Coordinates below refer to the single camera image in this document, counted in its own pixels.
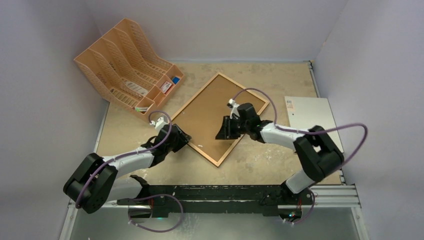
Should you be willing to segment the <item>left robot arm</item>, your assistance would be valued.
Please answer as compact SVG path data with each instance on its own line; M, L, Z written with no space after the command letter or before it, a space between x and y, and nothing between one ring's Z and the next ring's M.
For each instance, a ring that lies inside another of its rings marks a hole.
M115 156L88 154L63 186L77 208L92 214L110 201L115 180L139 169L148 169L186 146L192 137L177 124L165 124L140 147Z

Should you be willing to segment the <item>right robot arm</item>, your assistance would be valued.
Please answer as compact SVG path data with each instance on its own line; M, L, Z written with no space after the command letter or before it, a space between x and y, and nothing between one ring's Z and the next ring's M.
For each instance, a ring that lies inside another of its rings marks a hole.
M300 198L301 192L331 175L344 162L338 146L324 129L315 125L307 130L283 127L271 120L262 120L251 103L228 102L230 115L225 115L215 138L236 140L248 135L253 141L275 144L295 151L301 170L281 184L280 196L288 204Z

